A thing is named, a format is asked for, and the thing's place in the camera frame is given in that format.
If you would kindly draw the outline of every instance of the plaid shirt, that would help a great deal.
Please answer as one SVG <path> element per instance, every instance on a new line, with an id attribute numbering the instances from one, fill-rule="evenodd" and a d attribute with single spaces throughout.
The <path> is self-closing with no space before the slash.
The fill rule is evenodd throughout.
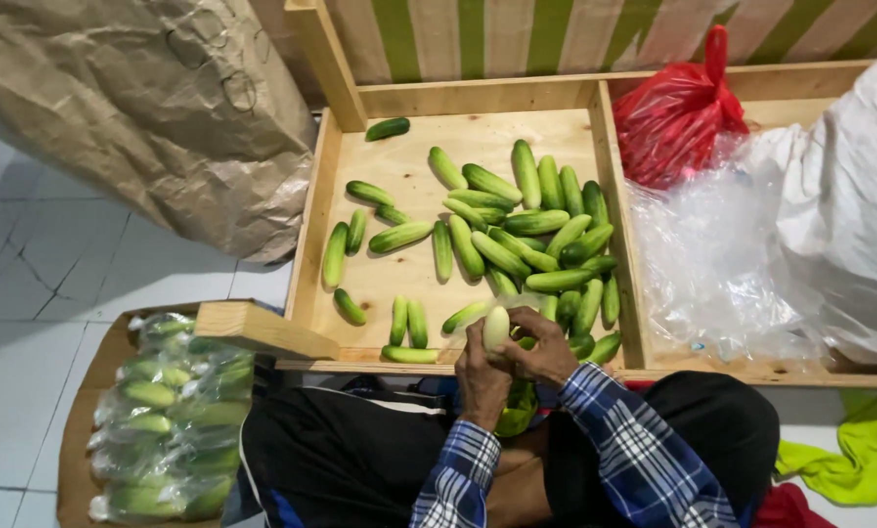
<path id="1" fill-rule="evenodd" d="M 592 439 L 611 503 L 641 528 L 735 528 L 725 492 L 709 468 L 637 394 L 585 363 L 560 402 Z M 501 443 L 457 421 L 413 507 L 412 528 L 479 527 Z"/>

